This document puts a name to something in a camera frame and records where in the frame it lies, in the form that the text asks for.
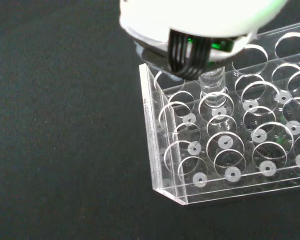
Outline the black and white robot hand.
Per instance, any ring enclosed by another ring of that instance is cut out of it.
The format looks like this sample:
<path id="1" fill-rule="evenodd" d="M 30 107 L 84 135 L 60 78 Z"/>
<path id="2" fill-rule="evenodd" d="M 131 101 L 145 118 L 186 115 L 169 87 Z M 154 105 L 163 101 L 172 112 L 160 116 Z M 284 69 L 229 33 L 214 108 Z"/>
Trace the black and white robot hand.
<path id="1" fill-rule="evenodd" d="M 179 80 L 223 67 L 285 0 L 122 0 L 119 24 L 147 65 Z"/>

